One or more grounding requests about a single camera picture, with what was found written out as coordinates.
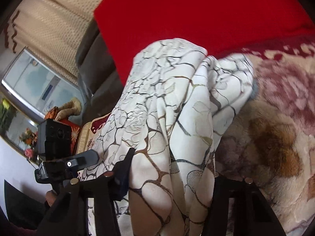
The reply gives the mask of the person's hand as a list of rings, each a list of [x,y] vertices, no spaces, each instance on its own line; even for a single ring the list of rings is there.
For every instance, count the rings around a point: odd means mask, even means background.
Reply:
[[[47,191],[45,198],[48,205],[51,207],[57,199],[57,194],[54,190]]]

